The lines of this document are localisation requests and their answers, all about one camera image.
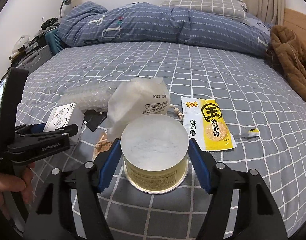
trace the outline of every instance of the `metal bolt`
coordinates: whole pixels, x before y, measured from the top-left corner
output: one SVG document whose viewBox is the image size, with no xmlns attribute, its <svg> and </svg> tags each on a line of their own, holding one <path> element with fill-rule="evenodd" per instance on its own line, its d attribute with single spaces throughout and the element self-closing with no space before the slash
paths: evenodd
<svg viewBox="0 0 306 240">
<path fill-rule="evenodd" d="M 224 169 L 225 168 L 225 164 L 224 163 L 217 163 L 216 164 L 216 167 L 220 170 Z"/>
<path fill-rule="evenodd" d="M 53 174 L 53 175 L 59 174 L 59 172 L 60 172 L 60 169 L 59 169 L 59 168 L 54 168 L 54 169 L 52 170 L 52 174 Z"/>
<path fill-rule="evenodd" d="M 251 170 L 250 170 L 250 173 L 251 173 L 253 176 L 256 176 L 257 174 L 259 174 L 258 171 L 255 170 L 255 169 L 251 169 Z"/>
<path fill-rule="evenodd" d="M 90 169 L 94 166 L 94 163 L 93 162 L 87 162 L 84 164 L 84 167 L 87 168 L 87 169 Z"/>
</svg>

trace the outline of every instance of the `frosted plastic bag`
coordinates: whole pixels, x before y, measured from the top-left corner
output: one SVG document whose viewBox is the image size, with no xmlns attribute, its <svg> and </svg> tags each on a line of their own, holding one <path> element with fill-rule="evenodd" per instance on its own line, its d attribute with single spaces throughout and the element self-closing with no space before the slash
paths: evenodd
<svg viewBox="0 0 306 240">
<path fill-rule="evenodd" d="M 76 102 L 82 112 L 89 109 L 107 112 L 109 99 L 120 83 L 121 81 L 92 82 L 68 88 L 58 101 L 58 105 Z"/>
<path fill-rule="evenodd" d="M 121 83 L 108 103 L 108 141 L 121 138 L 125 127 L 142 115 L 166 114 L 170 101 L 162 78 L 136 77 Z"/>
</svg>

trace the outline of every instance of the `brown plush clothing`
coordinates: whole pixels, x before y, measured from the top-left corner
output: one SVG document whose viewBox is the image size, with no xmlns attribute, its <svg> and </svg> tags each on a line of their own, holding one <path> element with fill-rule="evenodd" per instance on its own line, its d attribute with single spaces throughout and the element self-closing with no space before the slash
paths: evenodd
<svg viewBox="0 0 306 240">
<path fill-rule="evenodd" d="M 292 30 L 280 25 L 272 27 L 267 60 L 306 102 L 306 47 Z"/>
</svg>

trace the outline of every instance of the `folded blanket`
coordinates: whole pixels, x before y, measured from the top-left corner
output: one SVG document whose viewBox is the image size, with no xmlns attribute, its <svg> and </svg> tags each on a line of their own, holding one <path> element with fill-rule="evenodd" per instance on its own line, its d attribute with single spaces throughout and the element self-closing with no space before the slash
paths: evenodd
<svg viewBox="0 0 306 240">
<path fill-rule="evenodd" d="M 75 7 L 58 35 L 69 46 L 166 41 L 265 56 L 269 32 L 211 13 L 137 3 L 106 11 L 91 1 Z"/>
<path fill-rule="evenodd" d="M 280 25 L 272 27 L 267 60 L 306 102 L 306 47 L 292 30 Z"/>
</svg>

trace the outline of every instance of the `tin can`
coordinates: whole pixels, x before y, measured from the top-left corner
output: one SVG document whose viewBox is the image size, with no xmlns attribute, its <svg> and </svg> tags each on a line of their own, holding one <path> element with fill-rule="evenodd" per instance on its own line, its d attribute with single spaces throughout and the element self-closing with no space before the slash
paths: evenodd
<svg viewBox="0 0 306 240">
<path fill-rule="evenodd" d="M 188 134 L 174 118 L 142 116 L 131 122 L 121 137 L 125 175 L 138 190 L 167 193 L 188 174 L 188 146 Z"/>
</svg>

